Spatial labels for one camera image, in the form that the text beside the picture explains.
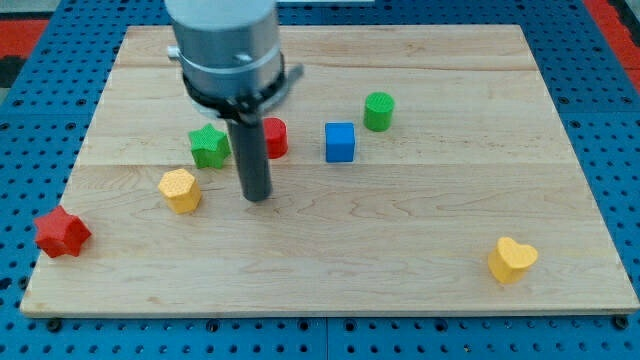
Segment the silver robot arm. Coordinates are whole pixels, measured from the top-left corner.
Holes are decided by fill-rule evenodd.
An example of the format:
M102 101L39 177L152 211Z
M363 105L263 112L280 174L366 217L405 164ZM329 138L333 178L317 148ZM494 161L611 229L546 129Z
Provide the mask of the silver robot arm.
M274 0L166 0L193 101L214 116L249 126L277 106L304 73L285 66Z

